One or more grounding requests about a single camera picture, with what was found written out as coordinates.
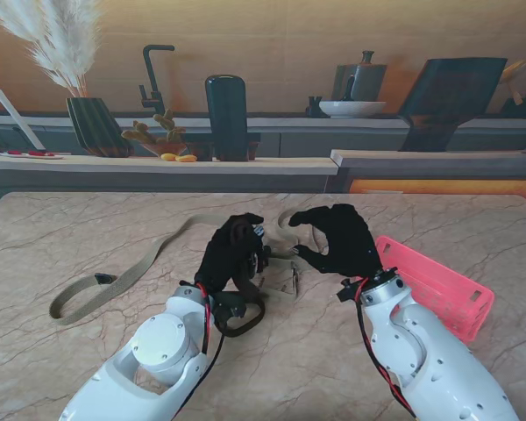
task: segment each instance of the strap buckle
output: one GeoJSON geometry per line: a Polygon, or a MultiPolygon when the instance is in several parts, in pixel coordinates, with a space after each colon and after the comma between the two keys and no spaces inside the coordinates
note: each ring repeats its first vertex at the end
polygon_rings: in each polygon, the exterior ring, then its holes
{"type": "Polygon", "coordinates": [[[117,279],[115,275],[107,274],[94,274],[94,277],[98,285],[110,285],[117,279]]]}

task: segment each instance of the backsplash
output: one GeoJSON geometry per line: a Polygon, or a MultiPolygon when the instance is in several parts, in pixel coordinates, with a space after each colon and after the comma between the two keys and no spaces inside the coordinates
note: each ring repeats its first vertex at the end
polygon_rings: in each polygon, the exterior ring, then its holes
{"type": "MultiPolygon", "coordinates": [[[[112,111],[142,111],[149,90],[142,48],[168,106],[206,111],[204,80],[234,74],[246,82],[250,112],[302,112],[308,96],[331,96],[337,64],[388,64],[380,91],[395,112],[429,58],[526,59],[526,0],[105,0],[102,44],[88,82],[112,111]]],[[[517,87],[526,93],[526,71],[517,87]]],[[[32,63],[25,46],[0,27],[0,88],[20,109],[64,111],[65,90],[32,63]]],[[[497,88],[489,110],[509,97],[497,88]]]]}

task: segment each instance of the black faucet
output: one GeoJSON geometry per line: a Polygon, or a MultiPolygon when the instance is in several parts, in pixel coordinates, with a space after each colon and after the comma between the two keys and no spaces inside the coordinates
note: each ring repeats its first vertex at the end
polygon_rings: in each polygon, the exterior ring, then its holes
{"type": "Polygon", "coordinates": [[[156,110],[156,114],[163,115],[164,112],[166,112],[166,107],[164,106],[164,100],[161,97],[161,92],[158,91],[158,83],[156,82],[156,76],[152,67],[152,61],[150,60],[150,52],[152,50],[175,51],[175,47],[150,44],[148,46],[145,46],[142,50],[142,54],[144,55],[144,62],[146,63],[146,71],[148,72],[150,84],[152,85],[152,98],[148,98],[146,96],[146,90],[144,89],[144,85],[139,85],[140,96],[142,96],[142,106],[144,108],[154,108],[156,110]]]}

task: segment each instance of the black glove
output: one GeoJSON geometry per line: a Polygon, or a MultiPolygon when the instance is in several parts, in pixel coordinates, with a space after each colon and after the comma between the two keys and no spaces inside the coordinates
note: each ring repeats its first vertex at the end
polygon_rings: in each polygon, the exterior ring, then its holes
{"type": "Polygon", "coordinates": [[[239,263],[251,253],[263,249],[261,237],[253,229],[242,232],[240,240],[234,240],[236,227],[245,224],[261,224],[263,218],[252,213],[230,217],[212,236],[204,252],[203,262],[195,275],[195,283],[201,283],[209,294],[220,292],[238,270],[239,263]]]}
{"type": "Polygon", "coordinates": [[[313,252],[306,246],[295,246],[298,255],[323,274],[368,277],[382,269],[368,225],[350,204],[296,212],[288,224],[311,224],[325,234],[329,243],[327,255],[313,252]]]}

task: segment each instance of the pink basket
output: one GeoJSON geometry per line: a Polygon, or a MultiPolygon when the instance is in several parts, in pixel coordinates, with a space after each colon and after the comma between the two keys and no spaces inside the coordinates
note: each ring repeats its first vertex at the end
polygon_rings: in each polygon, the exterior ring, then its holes
{"type": "Polygon", "coordinates": [[[384,268],[397,267],[418,303],[462,342],[475,339],[494,301],[491,289],[386,236],[376,241],[384,268]]]}

